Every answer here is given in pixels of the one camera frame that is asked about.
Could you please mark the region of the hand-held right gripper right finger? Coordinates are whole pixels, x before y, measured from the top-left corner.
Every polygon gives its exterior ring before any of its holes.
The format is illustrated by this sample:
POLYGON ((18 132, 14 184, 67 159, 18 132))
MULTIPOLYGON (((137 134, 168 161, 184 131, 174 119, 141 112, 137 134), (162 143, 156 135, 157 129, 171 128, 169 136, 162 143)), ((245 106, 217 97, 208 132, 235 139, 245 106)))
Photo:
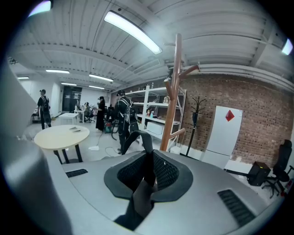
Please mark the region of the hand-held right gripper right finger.
POLYGON ((255 191, 224 170, 184 156, 166 156, 186 165, 193 174, 190 189, 177 201, 155 203, 152 211, 136 228, 141 235, 250 235, 276 212, 276 202, 267 204, 255 191), (239 227, 218 195, 231 190, 255 218, 239 227))

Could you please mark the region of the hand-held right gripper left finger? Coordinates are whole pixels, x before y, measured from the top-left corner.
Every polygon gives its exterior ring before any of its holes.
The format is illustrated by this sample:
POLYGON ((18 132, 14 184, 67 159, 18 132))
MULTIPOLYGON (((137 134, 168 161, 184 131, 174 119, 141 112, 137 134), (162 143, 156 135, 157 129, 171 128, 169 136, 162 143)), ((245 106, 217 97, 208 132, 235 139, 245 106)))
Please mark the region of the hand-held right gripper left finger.
POLYGON ((145 235, 137 228, 132 231, 114 220, 126 213, 128 200, 116 198, 104 183, 108 168, 134 156, 61 165, 57 156, 45 152, 52 183, 65 211, 57 216, 56 235, 145 235))

